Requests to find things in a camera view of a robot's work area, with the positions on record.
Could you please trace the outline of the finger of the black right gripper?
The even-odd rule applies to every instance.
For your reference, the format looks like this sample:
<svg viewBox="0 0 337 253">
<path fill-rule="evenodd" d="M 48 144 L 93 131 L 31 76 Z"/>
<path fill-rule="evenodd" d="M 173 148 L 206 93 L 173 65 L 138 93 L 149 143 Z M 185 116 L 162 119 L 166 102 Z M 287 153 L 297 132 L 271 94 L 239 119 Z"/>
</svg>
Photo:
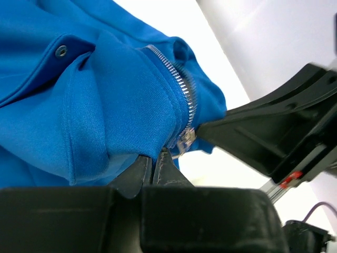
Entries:
<svg viewBox="0 0 337 253">
<path fill-rule="evenodd" d="M 310 181 L 336 161 L 336 70 L 307 64 L 270 94 L 200 125 L 197 136 L 275 183 Z"/>
</svg>

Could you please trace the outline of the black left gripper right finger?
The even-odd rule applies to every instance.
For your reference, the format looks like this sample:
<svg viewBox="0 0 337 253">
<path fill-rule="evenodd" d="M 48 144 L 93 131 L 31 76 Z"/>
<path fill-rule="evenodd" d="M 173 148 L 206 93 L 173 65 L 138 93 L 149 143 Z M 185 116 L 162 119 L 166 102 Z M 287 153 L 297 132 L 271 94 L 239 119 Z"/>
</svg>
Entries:
<svg viewBox="0 0 337 253">
<path fill-rule="evenodd" d="M 143 252 L 288 252 L 278 214 L 258 189 L 193 186 L 161 151 L 141 194 Z"/>
</svg>

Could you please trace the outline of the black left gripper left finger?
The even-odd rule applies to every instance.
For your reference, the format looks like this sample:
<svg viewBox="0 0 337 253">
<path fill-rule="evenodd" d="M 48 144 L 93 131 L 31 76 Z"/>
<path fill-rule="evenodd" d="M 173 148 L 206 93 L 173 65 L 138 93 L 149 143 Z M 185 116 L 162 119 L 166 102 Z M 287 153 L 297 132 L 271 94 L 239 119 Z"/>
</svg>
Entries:
<svg viewBox="0 0 337 253">
<path fill-rule="evenodd" d="M 140 193 L 152 160 L 140 156 L 103 187 L 1 190 L 1 252 L 141 252 Z"/>
</svg>

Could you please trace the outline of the blue zip jacket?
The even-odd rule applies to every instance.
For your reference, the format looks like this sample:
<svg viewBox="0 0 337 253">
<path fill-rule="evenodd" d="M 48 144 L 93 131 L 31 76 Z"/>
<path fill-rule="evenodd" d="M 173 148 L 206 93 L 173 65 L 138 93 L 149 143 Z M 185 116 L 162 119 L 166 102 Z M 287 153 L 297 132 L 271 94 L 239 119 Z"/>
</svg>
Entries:
<svg viewBox="0 0 337 253">
<path fill-rule="evenodd" d="M 189 45 L 114 1 L 1 1 L 1 187 L 104 186 L 224 117 Z"/>
</svg>

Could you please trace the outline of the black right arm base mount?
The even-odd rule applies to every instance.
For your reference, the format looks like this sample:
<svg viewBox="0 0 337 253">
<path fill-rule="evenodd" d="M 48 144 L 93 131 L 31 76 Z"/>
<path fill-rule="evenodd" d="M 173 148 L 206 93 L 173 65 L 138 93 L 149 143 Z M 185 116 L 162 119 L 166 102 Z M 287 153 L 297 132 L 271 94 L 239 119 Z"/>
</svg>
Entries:
<svg viewBox="0 0 337 253">
<path fill-rule="evenodd" d="M 336 242 L 336 237 L 327 230 L 303 221 L 287 221 L 283 226 L 283 232 L 291 253 L 327 252 L 328 243 Z"/>
</svg>

